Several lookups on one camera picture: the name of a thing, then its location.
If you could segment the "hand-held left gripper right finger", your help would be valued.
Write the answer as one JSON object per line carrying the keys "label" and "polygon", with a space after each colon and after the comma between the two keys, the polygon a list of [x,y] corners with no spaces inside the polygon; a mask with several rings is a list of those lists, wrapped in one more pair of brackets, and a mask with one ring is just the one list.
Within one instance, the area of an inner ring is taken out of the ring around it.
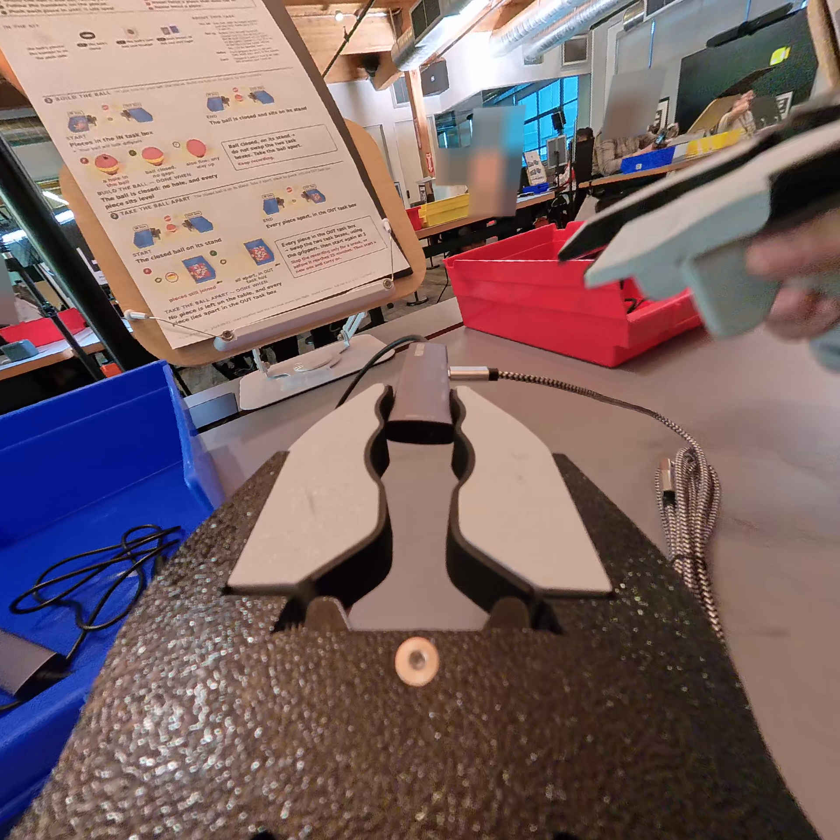
{"label": "hand-held left gripper right finger", "polygon": [[471,387],[455,388],[465,475],[454,535],[529,595],[604,597],[613,591],[548,446]]}

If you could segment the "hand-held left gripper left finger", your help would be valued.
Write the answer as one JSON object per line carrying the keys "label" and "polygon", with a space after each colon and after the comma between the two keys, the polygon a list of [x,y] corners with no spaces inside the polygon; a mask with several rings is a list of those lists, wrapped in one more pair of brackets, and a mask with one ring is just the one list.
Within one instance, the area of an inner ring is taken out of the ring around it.
{"label": "hand-held left gripper left finger", "polygon": [[325,596],[352,607],[384,581],[392,567],[382,477],[393,403],[389,385],[372,385],[290,447],[228,592],[283,595],[301,607]]}

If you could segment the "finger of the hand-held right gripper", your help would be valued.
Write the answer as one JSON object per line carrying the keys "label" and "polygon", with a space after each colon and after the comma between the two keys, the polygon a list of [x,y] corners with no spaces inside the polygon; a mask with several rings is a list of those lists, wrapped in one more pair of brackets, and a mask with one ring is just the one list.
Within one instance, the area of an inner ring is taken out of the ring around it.
{"label": "finger of the hand-held right gripper", "polygon": [[[729,338],[765,322],[781,287],[751,276],[746,254],[766,234],[797,227],[800,222],[764,225],[770,210],[767,188],[756,174],[746,175],[746,192],[724,197],[722,187],[700,190],[699,204],[677,203],[674,215],[664,208],[622,228],[584,274],[589,289],[632,278],[656,301],[689,291],[709,333]],[[838,299],[838,271],[807,278],[805,284]]]}
{"label": "finger of the hand-held right gripper", "polygon": [[648,185],[594,215],[560,248],[559,261],[592,258],[624,226],[677,203],[699,204],[700,190],[722,187],[724,197],[746,193],[746,175],[766,186],[770,210],[764,225],[800,222],[838,206],[837,105],[802,105],[775,126],[759,131],[704,161]]}

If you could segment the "grey usb hub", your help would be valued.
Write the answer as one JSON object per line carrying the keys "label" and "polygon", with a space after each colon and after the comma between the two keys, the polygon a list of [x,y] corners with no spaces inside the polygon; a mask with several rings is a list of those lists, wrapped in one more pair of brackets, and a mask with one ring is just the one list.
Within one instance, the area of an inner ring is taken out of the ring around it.
{"label": "grey usb hub", "polygon": [[26,701],[67,677],[67,660],[57,651],[1,630],[1,690]]}
{"label": "grey usb hub", "polygon": [[448,352],[443,344],[409,345],[384,431],[389,442],[398,444],[453,443]]}

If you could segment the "person's right hand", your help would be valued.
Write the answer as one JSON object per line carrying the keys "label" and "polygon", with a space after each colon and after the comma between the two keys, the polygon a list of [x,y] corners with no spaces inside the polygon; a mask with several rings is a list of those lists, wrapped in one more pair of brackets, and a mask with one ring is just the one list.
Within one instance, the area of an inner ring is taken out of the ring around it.
{"label": "person's right hand", "polygon": [[838,299],[805,284],[807,278],[838,271],[837,213],[756,238],[745,261],[751,276],[780,283],[765,320],[778,338],[812,340],[837,326]]}

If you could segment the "small blue bin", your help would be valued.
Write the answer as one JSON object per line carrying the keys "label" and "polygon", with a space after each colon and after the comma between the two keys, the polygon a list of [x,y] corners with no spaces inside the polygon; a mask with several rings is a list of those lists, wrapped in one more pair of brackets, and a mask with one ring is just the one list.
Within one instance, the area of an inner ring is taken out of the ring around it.
{"label": "small blue bin", "polygon": [[675,146],[655,148],[647,152],[639,151],[622,158],[619,172],[623,175],[630,175],[667,167],[672,165],[675,153]]}

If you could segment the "small yellow bin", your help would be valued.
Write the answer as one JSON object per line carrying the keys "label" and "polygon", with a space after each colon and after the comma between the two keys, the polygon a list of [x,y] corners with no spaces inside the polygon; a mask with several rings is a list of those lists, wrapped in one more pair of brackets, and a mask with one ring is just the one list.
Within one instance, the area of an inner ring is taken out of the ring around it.
{"label": "small yellow bin", "polygon": [[700,137],[686,144],[685,158],[687,160],[699,158],[717,151],[722,151],[748,139],[749,135],[745,129],[735,129],[724,133],[715,133]]}
{"label": "small yellow bin", "polygon": [[418,208],[422,227],[435,227],[466,218],[469,215],[469,199],[469,194],[464,193],[422,204]]}

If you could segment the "silver document stand base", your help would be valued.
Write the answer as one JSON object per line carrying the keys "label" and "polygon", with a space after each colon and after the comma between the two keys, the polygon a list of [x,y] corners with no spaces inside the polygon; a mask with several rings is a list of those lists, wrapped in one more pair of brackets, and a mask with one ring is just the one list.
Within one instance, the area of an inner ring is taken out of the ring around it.
{"label": "silver document stand base", "polygon": [[336,341],[292,359],[269,364],[261,349],[252,350],[256,371],[240,380],[239,411],[253,412],[355,375],[375,356],[374,364],[390,360],[394,351],[386,350],[384,342],[367,332],[357,334],[363,316],[348,318]]}

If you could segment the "black display screen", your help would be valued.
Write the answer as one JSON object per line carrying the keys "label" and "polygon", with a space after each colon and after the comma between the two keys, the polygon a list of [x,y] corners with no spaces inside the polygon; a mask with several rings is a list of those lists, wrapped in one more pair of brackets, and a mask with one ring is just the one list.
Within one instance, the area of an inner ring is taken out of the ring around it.
{"label": "black display screen", "polygon": [[805,10],[750,35],[681,60],[675,121],[686,132],[714,100],[753,90],[757,97],[791,93],[791,104],[812,94],[817,61]]}

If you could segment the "red plastic bin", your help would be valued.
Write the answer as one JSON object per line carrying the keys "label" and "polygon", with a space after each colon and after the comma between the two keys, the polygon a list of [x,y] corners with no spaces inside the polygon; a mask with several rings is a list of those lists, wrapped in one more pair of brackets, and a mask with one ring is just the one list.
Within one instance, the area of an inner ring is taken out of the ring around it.
{"label": "red plastic bin", "polygon": [[586,289],[592,261],[558,259],[583,225],[545,225],[446,258],[464,325],[608,369],[701,326],[687,290],[654,301],[632,278]]}

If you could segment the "blue plastic bin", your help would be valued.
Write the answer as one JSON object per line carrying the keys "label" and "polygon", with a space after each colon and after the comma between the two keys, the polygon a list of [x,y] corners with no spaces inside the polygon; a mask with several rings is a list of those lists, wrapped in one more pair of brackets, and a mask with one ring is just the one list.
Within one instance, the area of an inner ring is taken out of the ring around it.
{"label": "blue plastic bin", "polygon": [[[133,527],[178,528],[163,542],[179,543],[224,496],[165,362],[2,416],[2,629],[68,656],[81,633],[72,607],[16,615],[10,603],[42,574],[112,557]],[[46,783],[125,617],[31,700],[3,710],[14,697],[2,689],[2,837]]]}

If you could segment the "black tripod pole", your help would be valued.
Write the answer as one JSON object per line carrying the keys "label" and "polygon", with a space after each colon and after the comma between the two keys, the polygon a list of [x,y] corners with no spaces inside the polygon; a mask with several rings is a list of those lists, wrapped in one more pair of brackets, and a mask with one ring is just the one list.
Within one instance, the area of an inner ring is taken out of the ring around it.
{"label": "black tripod pole", "polygon": [[1,195],[30,244],[61,281],[120,369],[131,371],[156,362],[156,357],[126,328],[5,138],[1,139]]}

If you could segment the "printed instruction sheet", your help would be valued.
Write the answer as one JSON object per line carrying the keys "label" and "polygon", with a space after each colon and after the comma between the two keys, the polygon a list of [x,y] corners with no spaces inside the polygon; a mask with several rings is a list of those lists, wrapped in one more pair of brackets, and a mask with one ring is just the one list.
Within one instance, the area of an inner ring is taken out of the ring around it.
{"label": "printed instruction sheet", "polygon": [[376,305],[411,264],[282,2],[2,2],[2,53],[151,352]]}

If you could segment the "silver ventilation duct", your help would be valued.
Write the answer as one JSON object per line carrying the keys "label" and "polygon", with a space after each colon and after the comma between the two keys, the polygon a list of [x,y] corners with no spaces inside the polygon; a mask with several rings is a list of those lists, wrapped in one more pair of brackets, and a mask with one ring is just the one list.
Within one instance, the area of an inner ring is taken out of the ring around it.
{"label": "silver ventilation duct", "polygon": [[531,64],[632,4],[634,1],[535,1],[493,30],[488,49],[493,57],[503,57],[521,48],[523,62]]}
{"label": "silver ventilation duct", "polygon": [[446,48],[483,21],[493,25],[505,7],[517,14],[531,1],[414,1],[402,14],[402,33],[391,51],[399,71],[414,70],[443,55]]}

